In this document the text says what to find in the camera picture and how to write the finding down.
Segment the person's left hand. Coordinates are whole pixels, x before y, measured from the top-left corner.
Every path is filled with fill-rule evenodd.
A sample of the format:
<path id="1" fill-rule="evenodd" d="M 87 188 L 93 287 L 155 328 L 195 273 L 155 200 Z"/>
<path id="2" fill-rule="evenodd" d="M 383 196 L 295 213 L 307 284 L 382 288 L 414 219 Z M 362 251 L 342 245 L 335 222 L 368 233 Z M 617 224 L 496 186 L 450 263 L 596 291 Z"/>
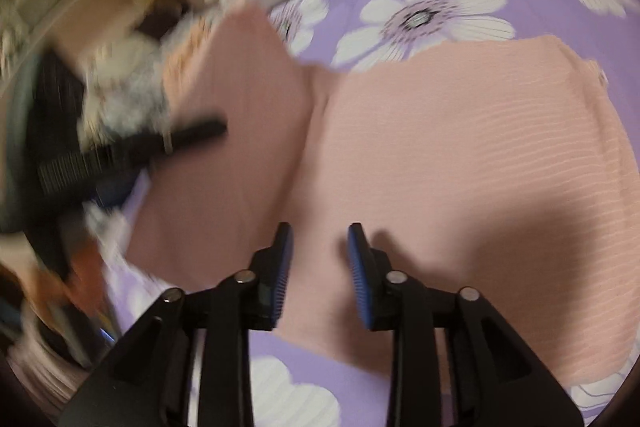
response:
<path id="1" fill-rule="evenodd" d="M 34 265 L 27 270 L 21 284 L 37 317 L 49 329 L 62 334 L 62 320 L 54 316 L 55 309 L 72 305 L 90 319 L 96 319 L 104 310 L 103 267 L 98 244 L 94 239 L 86 239 L 72 254 L 70 275 L 65 281 L 52 271 Z"/>

